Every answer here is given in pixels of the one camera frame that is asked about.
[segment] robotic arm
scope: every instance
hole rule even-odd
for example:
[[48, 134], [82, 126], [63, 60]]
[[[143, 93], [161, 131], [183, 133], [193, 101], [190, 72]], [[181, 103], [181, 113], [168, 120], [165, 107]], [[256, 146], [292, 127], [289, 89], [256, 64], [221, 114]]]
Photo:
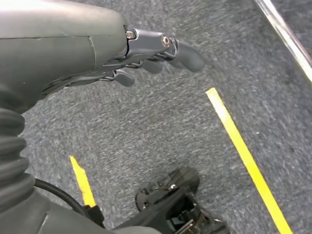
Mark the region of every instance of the robotic arm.
[[91, 5], [0, 0], [0, 22], [0, 230], [4, 234], [111, 233], [34, 189], [35, 179], [24, 173], [28, 160], [20, 156], [26, 147], [17, 136], [24, 128], [20, 114], [65, 87], [96, 81], [132, 85], [134, 79], [121, 70], [124, 67], [156, 74], [163, 62], [192, 72], [205, 64], [187, 44], [130, 29], [117, 12]]

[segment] yellow floor marking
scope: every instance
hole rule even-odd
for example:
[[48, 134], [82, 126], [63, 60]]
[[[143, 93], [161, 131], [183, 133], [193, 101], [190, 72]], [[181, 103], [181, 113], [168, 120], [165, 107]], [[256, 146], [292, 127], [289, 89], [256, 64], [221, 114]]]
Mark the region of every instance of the yellow floor marking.
[[80, 190], [82, 193], [82, 198], [85, 202], [85, 205], [89, 205], [91, 207], [95, 206], [95, 200], [93, 197], [92, 191], [91, 190], [90, 184], [88, 183], [85, 171], [83, 168], [80, 167], [74, 156], [70, 156], [70, 162], [73, 165], [76, 178], [77, 179], [78, 186], [79, 186]]
[[282, 211], [277, 205], [270, 188], [263, 178], [257, 164], [252, 158], [252, 154], [245, 144], [239, 130], [227, 112], [222, 100], [220, 98], [215, 88], [209, 89], [206, 92], [208, 98], [212, 102], [217, 114], [221, 120], [227, 134], [235, 145], [236, 150], [240, 155], [246, 168], [254, 181], [259, 194], [261, 196], [267, 210], [272, 217], [273, 221], [276, 225], [280, 234], [292, 234], [289, 225], [285, 219]]

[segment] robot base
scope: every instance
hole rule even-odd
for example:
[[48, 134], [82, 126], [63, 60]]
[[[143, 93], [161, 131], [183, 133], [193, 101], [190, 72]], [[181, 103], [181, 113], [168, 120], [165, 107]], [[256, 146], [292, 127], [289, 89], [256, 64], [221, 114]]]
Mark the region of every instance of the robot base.
[[135, 200], [140, 213], [117, 229], [144, 226], [162, 234], [230, 234], [224, 222], [194, 199], [199, 184], [199, 175], [194, 169], [175, 170], [168, 178], [137, 193]]

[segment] silver rail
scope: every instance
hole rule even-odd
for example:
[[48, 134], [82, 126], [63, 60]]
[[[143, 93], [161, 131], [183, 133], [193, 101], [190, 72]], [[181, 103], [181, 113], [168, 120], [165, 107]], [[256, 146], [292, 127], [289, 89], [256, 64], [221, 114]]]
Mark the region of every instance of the silver rail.
[[312, 60], [270, 0], [254, 0], [290, 52], [295, 62], [312, 83]]

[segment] bolt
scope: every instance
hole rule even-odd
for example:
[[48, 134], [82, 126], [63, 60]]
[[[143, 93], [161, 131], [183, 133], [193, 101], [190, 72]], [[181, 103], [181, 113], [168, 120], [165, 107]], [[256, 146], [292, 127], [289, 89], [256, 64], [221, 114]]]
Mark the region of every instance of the bolt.
[[162, 36], [162, 42], [165, 47], [169, 47], [171, 45], [171, 40], [165, 35]]
[[126, 37], [127, 37], [127, 39], [133, 40], [133, 39], [135, 39], [135, 33], [132, 32], [132, 31], [127, 31], [126, 32]]
[[171, 186], [170, 186], [170, 189], [176, 189], [177, 188], [177, 185], [175, 185], [175, 184], [172, 184]]

